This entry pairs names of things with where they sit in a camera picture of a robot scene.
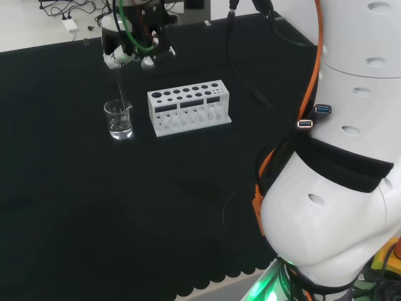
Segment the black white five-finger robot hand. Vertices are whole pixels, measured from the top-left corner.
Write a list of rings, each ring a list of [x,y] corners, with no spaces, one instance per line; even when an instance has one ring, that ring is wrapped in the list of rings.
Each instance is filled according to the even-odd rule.
[[[103,59],[111,70],[139,62],[144,70],[176,56],[165,27],[177,21],[164,1],[112,1],[102,17]]]

